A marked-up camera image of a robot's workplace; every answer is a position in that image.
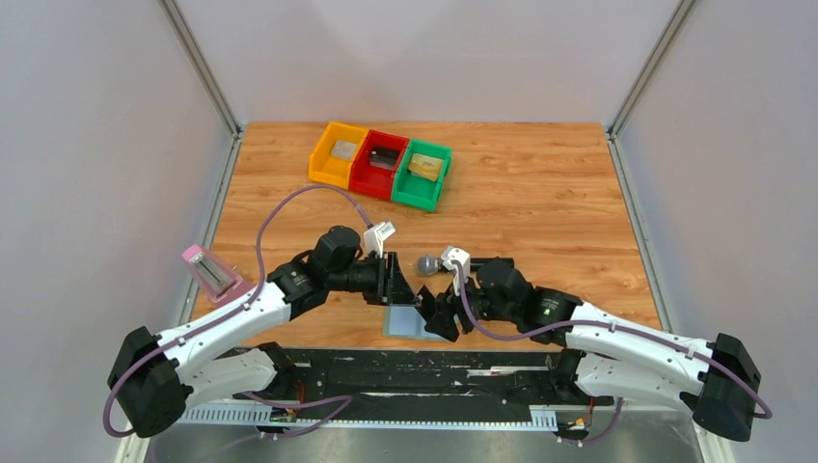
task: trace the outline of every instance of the plastic bin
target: plastic bin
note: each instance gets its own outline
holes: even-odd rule
[[[388,201],[392,198],[393,185],[395,183],[395,172],[403,153],[409,144],[408,138],[390,135],[388,133],[370,130],[366,140],[358,149],[359,154],[352,163],[352,172],[349,176],[349,190],[364,193],[375,198]],[[369,153],[374,147],[383,147],[390,150],[397,150],[400,156],[393,169],[384,169],[373,166],[369,163]]]
[[[329,123],[313,153],[310,154],[310,167],[308,170],[310,180],[348,189],[349,173],[358,152],[361,150],[361,144],[367,137],[367,132],[367,129],[354,125]],[[347,161],[332,155],[332,148],[338,140],[357,145],[352,159]]]
[[[443,159],[441,175],[436,181],[418,177],[409,172],[409,161],[412,154],[419,153]],[[443,179],[449,173],[451,148],[442,147],[421,140],[411,140],[400,160],[400,167],[395,174],[395,186],[392,189],[392,201],[409,204],[433,211],[443,191]]]

